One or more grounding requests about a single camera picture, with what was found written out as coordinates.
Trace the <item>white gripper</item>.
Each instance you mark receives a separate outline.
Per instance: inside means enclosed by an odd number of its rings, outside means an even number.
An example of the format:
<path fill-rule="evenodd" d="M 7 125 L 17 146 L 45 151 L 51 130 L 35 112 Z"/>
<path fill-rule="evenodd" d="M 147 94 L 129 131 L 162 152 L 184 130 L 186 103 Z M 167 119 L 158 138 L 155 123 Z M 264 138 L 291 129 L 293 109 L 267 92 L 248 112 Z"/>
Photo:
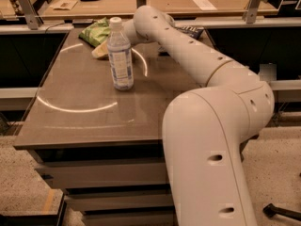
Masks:
<path fill-rule="evenodd" d="M 128 20 L 123 23 L 124 33 L 128 37 L 132 45 L 137 45 L 139 43 L 147 43 L 148 40 L 142 37 L 136 30 L 133 20 Z M 104 41 L 98 45 L 92 52 L 92 56 L 96 59 L 103 59 L 108 57 L 107 42 Z"/>

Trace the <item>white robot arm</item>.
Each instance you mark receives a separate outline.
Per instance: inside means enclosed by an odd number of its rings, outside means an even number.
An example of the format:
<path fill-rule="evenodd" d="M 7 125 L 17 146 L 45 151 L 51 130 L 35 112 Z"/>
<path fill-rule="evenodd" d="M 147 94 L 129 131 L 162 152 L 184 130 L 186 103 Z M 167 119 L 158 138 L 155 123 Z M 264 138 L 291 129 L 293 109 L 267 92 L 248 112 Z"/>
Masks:
<path fill-rule="evenodd" d="M 162 125 L 179 226 L 258 226 L 240 146 L 270 121 L 270 86 L 156 8 L 138 8 L 124 25 L 131 44 L 158 42 L 198 84 L 168 105 Z"/>

